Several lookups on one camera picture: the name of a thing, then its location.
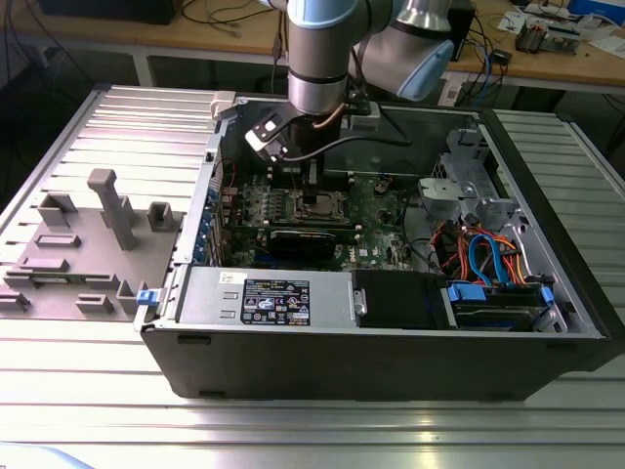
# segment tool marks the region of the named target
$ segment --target wooden workbench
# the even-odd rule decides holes
[[[16,0],[14,23],[22,40],[36,44],[51,44],[23,6]],[[240,1],[211,0],[213,8],[236,6]],[[476,0],[479,17],[487,36],[496,48],[513,54],[506,83],[601,93],[625,93],[625,60],[618,59],[589,44],[582,44],[576,55],[541,52],[536,55],[517,52],[515,35],[496,29],[498,15],[513,9],[507,0]],[[265,7],[253,2],[245,8],[224,12],[224,20],[259,12]],[[194,18],[206,19],[203,1],[197,1],[187,12]],[[133,56],[140,82],[151,85],[149,56],[187,57],[231,62],[271,63],[271,45],[277,27],[277,12],[269,12],[240,22],[240,37],[232,37],[206,24],[178,16],[167,26],[127,21],[101,21],[78,18],[39,18],[62,43],[74,48],[122,52]],[[470,73],[479,72],[482,64],[470,45],[465,47],[461,61],[452,63],[445,78],[454,95],[457,88],[469,80]],[[445,99],[443,104],[452,104]]]

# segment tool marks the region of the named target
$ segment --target blue clip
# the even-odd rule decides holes
[[[551,288],[549,288],[548,286],[543,286],[540,289],[540,293],[543,295],[543,299],[545,300],[545,303],[547,303],[549,306],[553,305],[554,302],[556,301],[556,299],[554,298],[554,293],[551,291]]]
[[[473,283],[453,283],[447,288],[447,295],[449,295],[449,301],[455,303],[456,301],[486,301],[486,294],[481,285],[475,285]]]
[[[137,293],[137,304],[139,306],[158,306],[160,301],[160,288],[141,290]]]

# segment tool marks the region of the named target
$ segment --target power supply label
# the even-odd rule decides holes
[[[311,325],[311,286],[307,280],[246,279],[241,322]]]

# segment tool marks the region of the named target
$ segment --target gray plastic post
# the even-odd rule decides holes
[[[122,251],[130,251],[135,246],[136,240],[115,190],[116,179],[115,171],[96,168],[89,175],[87,186],[100,198],[106,219],[115,233],[119,247]]]

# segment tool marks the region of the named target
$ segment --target yellow wire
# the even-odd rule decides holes
[[[521,270],[521,256],[519,254],[517,254],[517,272],[519,273],[519,280],[521,281],[521,283],[523,285],[526,285],[527,282],[525,281],[525,278],[523,278],[523,273]]]

